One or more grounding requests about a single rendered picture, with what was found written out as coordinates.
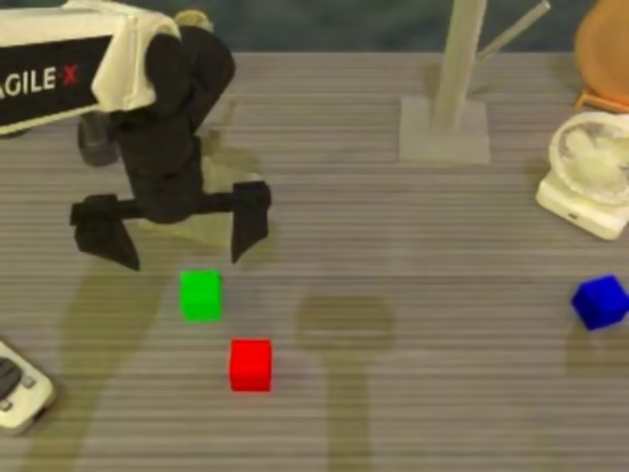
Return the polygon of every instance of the blue cube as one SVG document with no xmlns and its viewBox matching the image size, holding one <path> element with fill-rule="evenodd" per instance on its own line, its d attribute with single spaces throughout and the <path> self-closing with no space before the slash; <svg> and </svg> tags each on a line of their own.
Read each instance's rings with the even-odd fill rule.
<svg viewBox="0 0 629 472">
<path fill-rule="evenodd" d="M 614 275 L 606 275 L 579 285 L 572 306 L 586 328 L 593 330 L 622 322 L 629 311 L 629 297 Z"/>
</svg>

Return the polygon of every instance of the red x mark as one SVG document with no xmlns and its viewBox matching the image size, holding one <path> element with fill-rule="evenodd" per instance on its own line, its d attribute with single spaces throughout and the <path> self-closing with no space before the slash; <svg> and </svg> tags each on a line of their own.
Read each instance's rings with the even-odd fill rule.
<svg viewBox="0 0 629 472">
<path fill-rule="evenodd" d="M 69 66 L 63 66 L 63 85 L 72 86 L 77 83 L 77 64 L 71 64 Z"/>
</svg>

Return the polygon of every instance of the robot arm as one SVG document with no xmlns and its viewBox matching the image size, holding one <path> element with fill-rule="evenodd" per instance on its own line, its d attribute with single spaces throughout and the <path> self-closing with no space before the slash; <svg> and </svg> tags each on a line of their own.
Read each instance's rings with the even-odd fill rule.
<svg viewBox="0 0 629 472">
<path fill-rule="evenodd" d="M 124 219 L 171 224 L 232 211 L 234 262 L 267 236 L 266 184 L 203 192 L 196 131 L 234 73 L 213 33 L 159 13 L 103 0 L 0 11 L 0 135 L 109 116 L 134 199 L 89 196 L 73 206 L 71 224 L 81 251 L 130 268 L 140 261 Z"/>
</svg>

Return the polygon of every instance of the green cube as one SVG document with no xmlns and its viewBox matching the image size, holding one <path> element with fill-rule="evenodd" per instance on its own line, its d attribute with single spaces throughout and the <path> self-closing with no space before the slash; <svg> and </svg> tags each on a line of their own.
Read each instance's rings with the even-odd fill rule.
<svg viewBox="0 0 629 472">
<path fill-rule="evenodd" d="M 218 270 L 183 270 L 179 300 L 188 323 L 218 322 L 221 309 Z"/>
</svg>

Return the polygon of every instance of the dark background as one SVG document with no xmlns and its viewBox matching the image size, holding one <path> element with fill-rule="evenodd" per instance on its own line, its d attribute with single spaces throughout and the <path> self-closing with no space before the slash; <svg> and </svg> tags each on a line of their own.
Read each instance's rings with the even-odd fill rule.
<svg viewBox="0 0 629 472">
<path fill-rule="evenodd" d="M 539 0 L 488 0 L 482 45 Z M 568 51 L 596 0 L 550 0 L 553 9 L 506 50 Z M 62 0 L 0 0 L 10 8 Z M 434 51 L 445 41 L 452 0 L 129 0 L 168 14 L 201 8 L 237 51 Z"/>
</svg>

